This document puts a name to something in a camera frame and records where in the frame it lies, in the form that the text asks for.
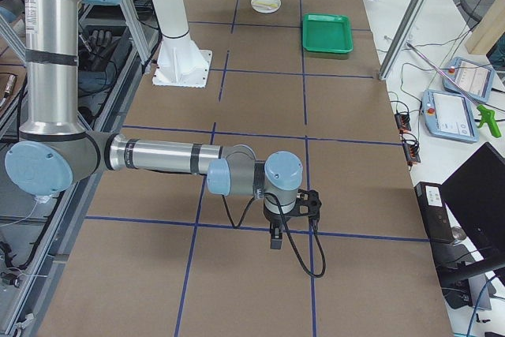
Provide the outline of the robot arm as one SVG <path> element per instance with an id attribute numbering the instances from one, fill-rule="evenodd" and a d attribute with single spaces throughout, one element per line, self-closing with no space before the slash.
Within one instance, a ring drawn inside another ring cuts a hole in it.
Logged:
<path id="1" fill-rule="evenodd" d="M 105 170 L 203 175 L 211 193 L 262 199 L 271 247 L 279 248 L 301 206 L 303 169 L 295 154 L 276 152 L 262 161 L 244 145 L 127 139 L 79 124 L 78 9 L 94 1 L 24 0 L 28 118 L 6 154 L 11 181 L 27 193 L 48 196 Z"/>

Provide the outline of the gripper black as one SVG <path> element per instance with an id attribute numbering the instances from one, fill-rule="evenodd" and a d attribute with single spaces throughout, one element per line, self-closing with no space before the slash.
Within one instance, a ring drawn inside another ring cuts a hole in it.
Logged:
<path id="1" fill-rule="evenodd" d="M 285 219 L 285 222 L 283 222 L 279 212 L 272 212 L 266 205 L 264 205 L 264 216 L 269 222 L 270 249 L 281 249 L 282 231 L 286 230 L 286 225 L 289 220 L 295 217 L 295 212 L 290 211 L 283 213 L 283 217 Z"/>

